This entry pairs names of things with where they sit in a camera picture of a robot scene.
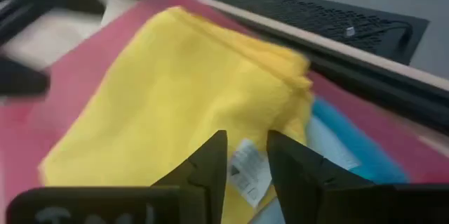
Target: wooden edge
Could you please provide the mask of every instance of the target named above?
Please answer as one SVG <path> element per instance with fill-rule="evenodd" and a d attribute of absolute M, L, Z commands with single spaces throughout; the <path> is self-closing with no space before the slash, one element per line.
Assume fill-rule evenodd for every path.
<path fill-rule="evenodd" d="M 307 41 L 308 43 L 314 44 L 318 47 L 326 48 L 328 50 L 343 55 L 347 55 L 357 60 L 361 60 L 363 62 L 370 63 L 371 65 L 389 70 L 390 72 L 395 72 L 397 74 L 401 74 L 411 79 L 421 81 L 431 86 L 435 86 L 436 88 L 443 89 L 444 91 L 449 91 L 448 80 L 437 77 L 428 72 L 423 72 L 422 70 L 418 70 L 409 67 L 407 65 L 402 65 L 392 60 L 388 60 L 380 56 L 373 55 L 372 53 L 368 53 L 360 49 L 353 48 L 351 46 L 342 44 L 337 41 L 333 41 L 331 39 L 305 31 L 303 29 L 292 27 L 290 25 L 283 24 L 270 18 L 266 18 L 261 15 L 251 13 L 249 11 L 242 10 L 240 8 L 230 6 L 219 1 L 215 0 L 199 0 L 199 1 L 203 4 L 224 11 L 225 13 L 235 15 L 240 18 L 249 19 L 253 22 L 256 22 L 257 24 L 267 26 L 280 32 L 284 32 L 291 36 L 297 37 L 298 39 Z"/>

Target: fabric tag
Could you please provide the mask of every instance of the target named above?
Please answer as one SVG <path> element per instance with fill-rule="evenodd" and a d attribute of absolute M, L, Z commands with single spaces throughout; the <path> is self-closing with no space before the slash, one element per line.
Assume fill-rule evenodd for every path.
<path fill-rule="evenodd" d="M 257 207 L 272 182 L 268 158 L 249 139 L 243 139 L 229 163 L 228 177 L 241 196 Z"/>

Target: yellow towel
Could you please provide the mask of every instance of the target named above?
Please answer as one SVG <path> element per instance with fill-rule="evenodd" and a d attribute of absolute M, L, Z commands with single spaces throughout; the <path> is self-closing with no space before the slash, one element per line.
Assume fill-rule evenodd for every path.
<path fill-rule="evenodd" d="M 170 8 L 109 68 L 41 177 L 45 185 L 151 185 L 220 129 L 228 160 L 244 138 L 264 152 L 269 129 L 305 143 L 307 67 L 287 48 Z M 247 223 L 274 197 L 271 186 L 253 209 L 227 183 L 222 222 Z"/>

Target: care label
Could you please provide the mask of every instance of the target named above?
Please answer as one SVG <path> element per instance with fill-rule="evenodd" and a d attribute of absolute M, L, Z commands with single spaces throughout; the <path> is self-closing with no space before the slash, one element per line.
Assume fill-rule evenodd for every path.
<path fill-rule="evenodd" d="M 227 169 L 231 183 L 253 207 L 257 207 L 272 182 L 268 158 L 249 139 L 243 139 Z"/>

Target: red cloth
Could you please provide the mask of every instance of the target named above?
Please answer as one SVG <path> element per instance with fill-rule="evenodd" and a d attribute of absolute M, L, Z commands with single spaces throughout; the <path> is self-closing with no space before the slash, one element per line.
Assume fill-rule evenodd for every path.
<path fill-rule="evenodd" d="M 52 83 L 44 101 L 29 100 L 0 107 L 0 144 L 4 151 L 7 200 L 40 185 L 37 165 L 79 116 L 134 33 L 154 14 L 179 5 L 218 25 L 250 34 L 197 0 L 140 1 L 49 67 Z M 412 181 L 449 182 L 449 159 L 400 126 L 394 126 L 371 104 L 346 93 L 317 73 L 311 73 L 310 78 L 314 91 L 379 143 L 408 172 Z"/>

